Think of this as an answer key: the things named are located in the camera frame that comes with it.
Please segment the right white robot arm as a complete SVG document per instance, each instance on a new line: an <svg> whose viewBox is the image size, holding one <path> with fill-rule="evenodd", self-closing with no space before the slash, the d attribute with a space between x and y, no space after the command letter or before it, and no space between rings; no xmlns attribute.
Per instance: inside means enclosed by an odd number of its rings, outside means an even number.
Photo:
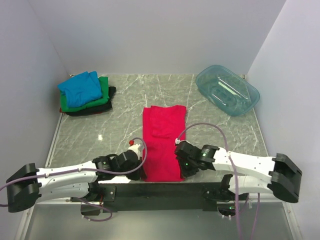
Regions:
<svg viewBox="0 0 320 240"><path fill-rule="evenodd" d="M219 193L230 200L236 194L273 194L287 203L299 201L303 172L285 154L254 156L227 151L222 147L204 145L198 148L186 140L175 140L176 158L183 177L199 170L226 172Z"/></svg>

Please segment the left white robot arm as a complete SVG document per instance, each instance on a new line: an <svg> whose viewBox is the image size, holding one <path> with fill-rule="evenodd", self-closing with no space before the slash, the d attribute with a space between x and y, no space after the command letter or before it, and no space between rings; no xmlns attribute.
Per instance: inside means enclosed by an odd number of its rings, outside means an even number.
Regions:
<svg viewBox="0 0 320 240"><path fill-rule="evenodd" d="M37 168L35 163L22 166L4 185L8 212L18 213L36 203L59 198L96 200L100 195L99 181L116 176L138 177L146 157L140 152L127 150L108 154L67 167Z"/></svg>

